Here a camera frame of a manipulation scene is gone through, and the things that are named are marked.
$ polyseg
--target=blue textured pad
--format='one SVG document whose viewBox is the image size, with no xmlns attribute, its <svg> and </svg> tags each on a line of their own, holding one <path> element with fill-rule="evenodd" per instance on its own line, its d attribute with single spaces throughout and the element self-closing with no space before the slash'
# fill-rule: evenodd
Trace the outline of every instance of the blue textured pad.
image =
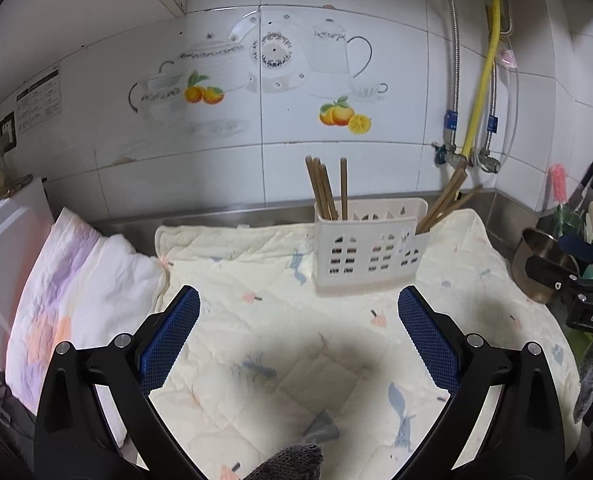
<svg viewBox="0 0 593 480">
<path fill-rule="evenodd" d="M 176 304 L 168 307 L 172 311 L 141 355 L 139 385 L 145 395 L 163 386 L 198 319 L 200 305 L 198 292 L 189 287 Z"/>
<path fill-rule="evenodd" d="M 459 387 L 459 361 L 452 347 L 414 293 L 404 288 L 399 295 L 399 317 L 413 340 L 436 386 L 454 394 Z"/>
</svg>

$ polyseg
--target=metal pot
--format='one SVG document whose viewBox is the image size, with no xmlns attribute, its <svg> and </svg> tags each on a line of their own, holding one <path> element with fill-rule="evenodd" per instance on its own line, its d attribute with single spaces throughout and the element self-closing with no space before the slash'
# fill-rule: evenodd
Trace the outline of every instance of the metal pot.
<svg viewBox="0 0 593 480">
<path fill-rule="evenodd" d="M 570 274 L 579 276 L 579 265 L 556 239 L 539 229 L 523 229 L 512 258 L 512 279 L 526 296 L 547 303 L 557 293 L 557 283 Z"/>
</svg>

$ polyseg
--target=cream quilted blanket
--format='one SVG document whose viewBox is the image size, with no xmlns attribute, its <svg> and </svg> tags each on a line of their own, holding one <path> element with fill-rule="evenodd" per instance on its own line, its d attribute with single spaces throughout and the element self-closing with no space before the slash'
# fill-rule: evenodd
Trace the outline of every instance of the cream quilted blanket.
<svg viewBox="0 0 593 480">
<path fill-rule="evenodd" d="M 296 442 L 323 447 L 323 478 L 389 480 L 432 427 L 448 393 L 435 386 L 401 324 L 401 286 L 320 298 L 311 282 L 313 226 L 161 227 L 168 264 L 162 310 L 182 285 L 201 314 L 169 378 L 150 399 L 211 480 L 244 478 Z M 414 284 L 462 332 L 495 346 L 544 348 L 557 386 L 567 453 L 579 426 L 579 376 L 547 308 L 512 282 L 480 218 L 454 213 L 432 230 Z M 485 436 L 491 390 L 459 463 Z"/>
</svg>

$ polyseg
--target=white plastic basket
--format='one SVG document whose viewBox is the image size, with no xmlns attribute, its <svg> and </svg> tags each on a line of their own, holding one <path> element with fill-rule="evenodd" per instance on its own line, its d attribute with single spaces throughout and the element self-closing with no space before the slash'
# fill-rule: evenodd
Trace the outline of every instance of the white plastic basket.
<svg viewBox="0 0 593 480">
<path fill-rule="evenodd" d="M 427 211 L 422 198 L 350 200 L 348 220 L 330 221 L 315 207 L 317 292 L 353 294 L 413 276 L 430 237 L 414 234 Z"/>
</svg>

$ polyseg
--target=wooden chopstick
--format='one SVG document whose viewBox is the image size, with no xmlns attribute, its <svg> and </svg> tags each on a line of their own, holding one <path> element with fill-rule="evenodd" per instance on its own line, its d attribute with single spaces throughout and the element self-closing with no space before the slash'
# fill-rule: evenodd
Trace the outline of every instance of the wooden chopstick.
<svg viewBox="0 0 593 480">
<path fill-rule="evenodd" d="M 348 219 L 348 159 L 341 158 L 341 218 Z"/>
<path fill-rule="evenodd" d="M 470 193 L 468 193 L 467 195 L 465 195 L 461 200 L 458 200 L 457 202 L 454 202 L 445 211 L 443 211 L 443 213 L 441 213 L 441 216 L 439 216 L 438 218 L 435 219 L 434 223 L 429 227 L 429 229 L 433 228 L 436 224 L 438 224 L 441 220 L 443 220 L 450 213 L 454 213 L 454 211 L 456 211 L 457 209 L 461 209 L 475 195 L 477 195 L 478 193 L 480 193 L 481 190 L 483 190 L 483 185 L 482 184 L 479 184 L 472 191 L 470 191 Z"/>
<path fill-rule="evenodd" d="M 315 200 L 317 200 L 317 207 L 321 214 L 323 214 L 323 202 L 319 194 L 319 186 L 317 181 L 317 167 L 310 155 L 305 157 L 305 165 L 307 166 L 307 173 L 310 175 L 310 183 L 312 184 L 312 191 L 315 192 Z"/>
<path fill-rule="evenodd" d="M 441 196 L 438 200 L 432 205 L 428 214 L 421 220 L 421 222 L 417 225 L 417 234 L 426 233 L 430 230 L 429 225 L 439 216 L 442 209 L 447 207 L 454 197 L 455 193 L 461 188 L 461 185 L 465 182 L 467 175 L 465 174 L 465 167 L 467 162 L 461 161 L 459 162 L 455 172 L 452 174 L 452 177 L 448 181 L 448 184 L 443 189 Z"/>
<path fill-rule="evenodd" d="M 321 171 L 321 179 L 323 180 L 323 189 L 325 191 L 325 198 L 328 202 L 328 207 L 330 208 L 330 216 L 332 217 L 332 220 L 338 220 L 339 214 L 337 213 L 336 207 L 334 205 L 333 188 L 330 186 L 330 178 L 328 177 L 328 170 L 325 167 L 325 164 L 321 165 L 320 171 Z"/>
<path fill-rule="evenodd" d="M 313 160 L 315 164 L 315 178 L 317 179 L 317 187 L 319 189 L 319 197 L 321 198 L 321 214 L 326 220 L 332 220 L 330 215 L 330 206 L 328 206 L 327 196 L 325 194 L 325 186 L 323 184 L 323 175 L 321 174 L 321 159 L 318 157 Z"/>
</svg>

